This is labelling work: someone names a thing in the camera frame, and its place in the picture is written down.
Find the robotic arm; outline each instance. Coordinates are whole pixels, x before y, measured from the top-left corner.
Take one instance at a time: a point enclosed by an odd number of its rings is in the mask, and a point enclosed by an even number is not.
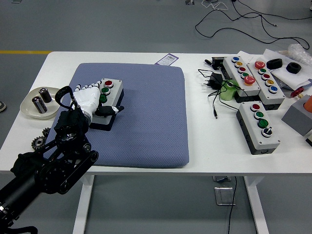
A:
[[[103,111],[98,107],[100,92],[96,84],[81,90],[76,88],[75,92],[65,86],[56,93],[56,102],[68,110],[60,114],[54,128],[57,133],[54,140],[34,152],[19,154],[14,163],[11,171],[16,177],[0,190],[0,234],[38,233],[35,227],[10,227],[40,193],[67,193],[98,159],[98,152],[91,150],[85,135],[92,114]],[[72,100],[69,106],[60,101],[66,94],[70,94]],[[44,153],[53,148],[51,156],[44,158]]]

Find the gray box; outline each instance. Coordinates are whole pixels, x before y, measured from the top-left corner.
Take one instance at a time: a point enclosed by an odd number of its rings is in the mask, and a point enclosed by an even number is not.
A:
[[[305,95],[303,98],[290,106],[282,120],[304,136],[312,129],[312,113],[304,109],[303,105],[310,98]]]

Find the metal bracket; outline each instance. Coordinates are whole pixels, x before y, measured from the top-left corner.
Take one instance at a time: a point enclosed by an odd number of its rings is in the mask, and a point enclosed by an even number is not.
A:
[[[231,177],[230,176],[213,176],[214,182],[222,183],[222,182],[230,182]]]
[[[218,206],[232,206],[234,191],[233,188],[214,188],[215,201]]]

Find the gray control box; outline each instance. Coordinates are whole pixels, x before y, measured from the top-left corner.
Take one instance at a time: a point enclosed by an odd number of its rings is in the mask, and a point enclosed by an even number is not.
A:
[[[269,69],[265,66],[263,68],[263,74],[259,73],[259,70],[255,68],[254,63],[247,63],[247,67],[252,73],[252,76],[257,81],[260,92],[259,97],[264,105],[266,110],[277,110],[280,104],[284,101],[285,95],[281,88],[278,86],[272,74],[269,72]],[[274,86],[277,88],[276,93],[272,93],[269,91],[270,86]]]
[[[312,113],[304,109],[303,105],[310,98],[309,95],[303,96],[290,106],[282,120],[304,136],[312,130]]]
[[[109,88],[110,93],[106,95],[107,101],[103,103],[103,106],[119,106],[123,98],[123,85],[122,81],[118,79],[103,78],[100,84],[100,90],[105,88],[105,83],[108,81],[113,86]],[[93,114],[92,123],[90,128],[110,131],[114,123],[116,115],[100,117]]]
[[[242,102],[236,117],[253,155],[270,154],[279,146],[280,139],[261,101]],[[271,130],[270,136],[263,134],[267,129]]]
[[[251,75],[251,72],[249,71],[247,64],[243,61],[243,59],[240,56],[235,56],[236,58],[239,58],[239,60],[236,60],[236,62],[241,62],[246,69],[246,73]],[[237,93],[240,97],[247,97],[247,96],[257,96],[260,92],[260,87],[257,84],[257,82],[253,83],[251,86],[247,86],[244,82],[244,79],[241,77],[241,74],[238,72],[238,69],[235,67],[235,63],[232,62],[233,57],[224,57],[223,60],[223,66],[230,77],[230,79],[234,79],[239,87],[242,90],[238,90]]]

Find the shoe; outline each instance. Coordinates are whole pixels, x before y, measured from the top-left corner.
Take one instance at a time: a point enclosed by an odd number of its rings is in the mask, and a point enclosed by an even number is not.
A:
[[[6,108],[6,105],[2,101],[0,101],[0,112],[4,111],[5,108]]]

